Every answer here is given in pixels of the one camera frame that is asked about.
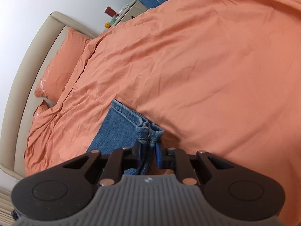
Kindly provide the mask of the blue denim jeans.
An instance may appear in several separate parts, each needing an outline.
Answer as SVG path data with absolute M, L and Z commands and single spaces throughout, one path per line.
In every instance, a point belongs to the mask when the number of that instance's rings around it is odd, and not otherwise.
M 87 151 L 108 155 L 118 148 L 132 148 L 137 142 L 138 167 L 127 169 L 125 174 L 146 175 L 163 134 L 160 126 L 115 99 Z

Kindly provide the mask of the beige curtain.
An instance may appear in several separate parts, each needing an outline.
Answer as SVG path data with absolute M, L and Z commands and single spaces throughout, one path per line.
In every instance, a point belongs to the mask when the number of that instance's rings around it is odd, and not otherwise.
M 15 220 L 13 219 L 11 212 L 13 211 L 11 203 L 11 192 L 0 188 L 0 221 L 1 225 L 13 225 Z

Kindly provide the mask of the orange pillow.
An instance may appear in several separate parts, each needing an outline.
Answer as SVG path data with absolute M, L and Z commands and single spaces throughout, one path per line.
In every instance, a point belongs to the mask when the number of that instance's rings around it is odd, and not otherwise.
M 35 122 L 38 119 L 50 118 L 53 115 L 53 108 L 55 105 L 51 105 L 45 99 L 38 105 L 33 113 L 32 121 Z
M 91 40 L 92 38 L 75 29 L 68 28 L 66 38 L 40 78 L 34 95 L 57 103 L 80 56 Z

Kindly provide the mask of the beige upholstered headboard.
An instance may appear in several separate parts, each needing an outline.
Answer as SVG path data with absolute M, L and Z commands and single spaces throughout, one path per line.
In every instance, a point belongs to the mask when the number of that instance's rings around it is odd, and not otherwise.
M 42 101 L 34 95 L 35 87 L 66 38 L 69 27 L 90 38 L 98 36 L 76 20 L 52 12 L 27 49 L 13 81 L 1 130 L 1 170 L 17 180 L 26 176 L 26 140 L 33 113 Z

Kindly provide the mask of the orange duvet cover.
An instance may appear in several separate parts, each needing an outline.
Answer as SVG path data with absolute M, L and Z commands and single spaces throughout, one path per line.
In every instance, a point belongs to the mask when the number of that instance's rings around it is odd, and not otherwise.
M 53 108 L 32 123 L 32 175 L 88 149 L 113 100 L 278 181 L 300 223 L 300 0 L 169 0 L 91 40 Z

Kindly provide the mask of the dark red box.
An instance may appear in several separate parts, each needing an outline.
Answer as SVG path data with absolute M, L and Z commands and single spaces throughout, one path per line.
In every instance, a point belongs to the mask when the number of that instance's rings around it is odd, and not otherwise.
M 105 9 L 105 14 L 109 15 L 110 17 L 114 17 L 114 16 L 118 16 L 119 14 L 113 10 L 110 6 L 108 6 L 106 9 Z

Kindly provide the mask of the white bedside table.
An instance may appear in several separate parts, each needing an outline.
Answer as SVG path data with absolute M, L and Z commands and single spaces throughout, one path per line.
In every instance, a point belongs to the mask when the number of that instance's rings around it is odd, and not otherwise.
M 146 8 L 143 3 L 138 0 L 134 0 L 132 3 L 125 5 L 121 9 L 119 16 L 116 18 L 116 20 L 114 20 L 111 27 L 117 26 L 121 22 L 129 21 L 147 10 L 148 8 Z

